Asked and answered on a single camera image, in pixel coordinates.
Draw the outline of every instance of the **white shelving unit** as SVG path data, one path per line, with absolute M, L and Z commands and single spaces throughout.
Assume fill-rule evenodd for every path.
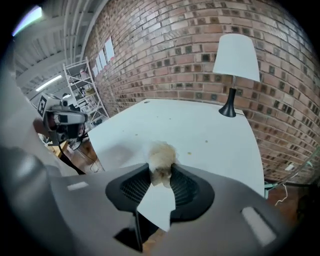
M 63 70 L 71 95 L 77 102 L 75 107 L 80 107 L 88 115 L 89 127 L 92 129 L 98 125 L 97 121 L 109 119 L 92 77 L 88 58 L 70 65 L 63 64 Z

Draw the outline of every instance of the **ceiling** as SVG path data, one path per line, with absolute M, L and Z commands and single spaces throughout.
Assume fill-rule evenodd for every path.
M 66 90 L 63 63 L 80 60 L 92 26 L 105 0 L 47 0 L 42 17 L 14 37 L 16 82 L 28 99 L 36 89 L 62 75 L 42 92 Z

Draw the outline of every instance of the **floor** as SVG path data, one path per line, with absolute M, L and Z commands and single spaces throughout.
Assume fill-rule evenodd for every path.
M 87 174 L 104 171 L 89 139 L 84 140 L 76 150 L 68 147 L 64 153 L 76 167 Z
M 76 167 L 87 174 L 104 171 L 89 140 L 83 142 L 78 149 L 72 150 L 68 148 L 64 153 L 69 157 Z M 300 187 L 287 186 L 287 192 L 288 197 L 283 202 L 279 202 L 276 207 L 283 214 L 288 224 L 294 227 L 297 223 L 296 210 L 298 206 L 298 200 L 306 194 L 306 190 Z M 285 189 L 283 186 L 281 186 L 269 193 L 269 198 L 267 201 L 271 205 L 275 205 L 278 200 L 282 200 L 285 196 Z M 162 240 L 165 233 L 165 231 L 159 228 L 153 235 L 151 235 L 143 244 L 143 253 L 150 255 L 153 247 L 156 245 L 156 243 Z

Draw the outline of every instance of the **wooden floor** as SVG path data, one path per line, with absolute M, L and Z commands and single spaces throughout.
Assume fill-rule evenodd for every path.
M 97 158 L 96 152 L 88 139 L 87 141 L 82 142 L 78 149 L 72 150 L 68 147 L 64 153 L 76 167 L 87 174 L 104 171 Z

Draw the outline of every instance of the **gray robot arm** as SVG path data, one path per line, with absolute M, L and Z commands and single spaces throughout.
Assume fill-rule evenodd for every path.
M 88 120 L 87 114 L 71 110 L 67 101 L 48 93 L 41 94 L 37 111 L 53 146 L 81 136 Z

